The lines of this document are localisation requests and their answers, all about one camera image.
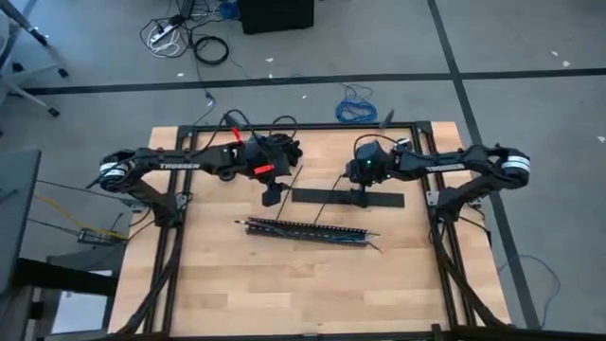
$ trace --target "power strip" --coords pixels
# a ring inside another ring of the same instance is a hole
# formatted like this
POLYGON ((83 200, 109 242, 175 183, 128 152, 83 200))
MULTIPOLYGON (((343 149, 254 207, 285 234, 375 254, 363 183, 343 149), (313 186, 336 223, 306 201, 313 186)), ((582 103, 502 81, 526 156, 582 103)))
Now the power strip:
POLYGON ((164 27, 164 31, 162 33, 156 33, 153 37, 151 37, 150 43, 156 44, 160 39, 164 38, 167 34, 171 33, 176 28, 177 26, 175 25, 168 25, 167 27, 164 27))

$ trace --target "white cable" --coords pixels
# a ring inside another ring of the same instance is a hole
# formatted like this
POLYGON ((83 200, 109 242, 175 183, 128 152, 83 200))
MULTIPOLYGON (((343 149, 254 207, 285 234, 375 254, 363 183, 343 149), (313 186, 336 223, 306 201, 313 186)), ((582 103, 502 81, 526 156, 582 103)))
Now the white cable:
POLYGON ((173 29, 172 33, 170 34, 169 41, 160 46, 154 46, 152 43, 152 35, 154 35, 155 32, 157 32, 156 27, 152 27, 150 30, 150 34, 148 35, 148 40, 147 40, 148 50, 153 55, 153 57, 167 58, 167 57, 171 57, 171 56, 174 56, 177 53, 179 53, 179 51, 181 50, 181 46, 178 45, 177 42, 179 41, 179 39, 181 39, 181 32, 179 32, 179 30, 177 28, 173 29), (176 48, 174 51, 170 52, 169 54, 159 54, 159 52, 165 51, 173 46, 176 46, 176 48))

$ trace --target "blue cable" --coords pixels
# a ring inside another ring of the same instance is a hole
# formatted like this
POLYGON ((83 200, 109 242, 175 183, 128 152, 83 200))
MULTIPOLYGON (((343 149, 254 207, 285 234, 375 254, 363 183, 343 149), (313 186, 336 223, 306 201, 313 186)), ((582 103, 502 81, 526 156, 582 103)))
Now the blue cable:
POLYGON ((374 91, 367 87, 358 84, 343 84, 345 87, 345 97, 339 105, 334 109, 334 115, 340 122, 343 123, 369 123, 377 119, 377 108, 368 100, 374 91), (362 97, 354 87, 365 89, 369 94, 362 97))
POLYGON ((545 267, 545 269, 547 269, 547 271, 549 271, 551 273, 551 276, 553 276, 553 279, 556 282, 555 289, 552 290, 552 294, 550 294, 549 298, 547 299, 547 301, 544 304, 543 321, 541 322, 541 329, 544 329, 545 322, 547 320, 547 315, 549 314, 549 306, 551 305, 551 302, 553 301, 553 299, 556 298, 556 296, 560 292, 560 288, 561 288, 560 279, 558 278, 558 275, 556 275, 556 273, 549 267, 549 265, 547 265, 544 261, 539 260, 538 258, 536 258, 534 256, 530 256, 530 255, 518 255, 517 257, 514 257, 511 260, 508 260, 508 262, 506 262, 505 264, 503 264, 499 267, 499 269, 497 270, 497 273, 501 274, 501 271, 503 271, 506 267, 508 267, 512 261, 520 260, 522 258, 528 258, 531 260, 535 260, 535 261, 539 262, 540 264, 542 264, 545 267))

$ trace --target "table leg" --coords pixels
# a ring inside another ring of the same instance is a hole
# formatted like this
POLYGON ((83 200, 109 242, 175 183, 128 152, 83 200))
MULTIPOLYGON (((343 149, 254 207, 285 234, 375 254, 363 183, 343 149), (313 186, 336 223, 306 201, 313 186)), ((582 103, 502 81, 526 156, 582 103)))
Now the table leg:
POLYGON ((38 30, 33 27, 21 12, 14 7, 9 0, 0 0, 0 10, 6 13, 6 15, 12 20, 16 21, 20 27, 29 32, 40 44, 46 46, 46 37, 42 35, 38 30))
POLYGON ((32 285, 78 293, 114 296, 117 278, 20 258, 17 260, 13 283, 15 285, 32 285))

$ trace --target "black floor stripe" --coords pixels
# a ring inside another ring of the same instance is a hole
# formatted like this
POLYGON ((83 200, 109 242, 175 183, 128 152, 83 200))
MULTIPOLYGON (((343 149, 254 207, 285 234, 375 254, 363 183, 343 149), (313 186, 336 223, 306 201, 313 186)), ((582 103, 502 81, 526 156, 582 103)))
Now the black floor stripe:
POLYGON ((570 70, 533 70, 533 71, 502 71, 502 72, 464 72, 463 80, 516 80, 533 78, 584 77, 604 76, 606 68, 586 68, 570 70))
POLYGON ((117 84, 117 85, 91 85, 68 87, 44 87, 25 89, 31 95, 64 95, 64 94, 95 94, 130 91, 165 91, 184 89, 217 89, 251 86, 322 84, 338 82, 362 81, 449 81, 448 73, 418 73, 418 74, 370 74, 370 75, 344 75, 319 77, 292 77, 255 80, 232 81, 185 81, 160 82, 149 84, 117 84))
MULTIPOLYGON (((573 70, 544 70, 544 71, 502 71, 502 72, 463 72, 458 73, 458 79, 465 81, 473 80, 506 80, 506 79, 533 79, 533 78, 557 78, 557 77, 583 77, 606 75, 606 68, 573 69, 573 70)), ((60 86, 60 87, 36 87, 25 89, 31 95, 75 95, 75 94, 102 94, 114 92, 133 91, 167 91, 187 89, 219 89, 253 86, 273 85, 300 85, 300 84, 324 84, 338 82, 362 82, 362 81, 451 81, 450 73, 415 73, 415 74, 367 74, 367 75, 344 75, 344 76, 317 76, 317 77, 294 77, 275 79, 253 79, 232 81, 182 81, 182 82, 158 82, 158 83, 136 83, 136 84, 110 84, 110 85, 83 85, 83 86, 60 86)), ((468 125, 474 126, 474 118, 469 115, 471 105, 467 99, 462 83, 454 82, 456 94, 461 99, 461 109, 465 115, 468 125)), ((481 141, 479 132, 470 130, 474 142, 481 141)))
MULTIPOLYGON (((461 78, 461 74, 459 73, 458 66, 456 65, 455 54, 453 53, 453 49, 451 47, 450 42, 448 41, 446 29, 444 28, 444 23, 442 22, 442 18, 439 14, 436 0, 427 0, 427 4, 429 5, 432 17, 434 18, 437 35, 444 51, 446 63, 448 64, 448 68, 451 74, 453 75, 454 89, 456 91, 456 95, 458 96, 461 105, 461 110, 463 111, 463 117, 465 118, 465 122, 467 123, 467 129, 470 132, 472 142, 481 144, 482 138, 480 136, 475 117, 473 116, 472 107, 470 105, 467 92, 465 91, 465 86, 463 85, 463 80, 461 78)), ((513 240, 513 235, 511 234, 511 228, 507 219, 505 207, 503 206, 503 200, 501 199, 501 196, 498 192, 491 194, 490 200, 492 202, 492 206, 495 212, 494 218, 496 220, 499 233, 501 235, 505 254, 508 260, 511 260, 509 268, 511 270, 513 282, 518 293, 518 298, 520 300, 520 306, 522 308, 522 314, 524 315, 526 321, 526 326, 530 329, 539 329, 539 317, 537 316, 537 312, 532 302, 532 297, 530 295, 528 283, 526 282, 524 269, 522 268, 522 264, 519 262, 518 251, 513 240)))

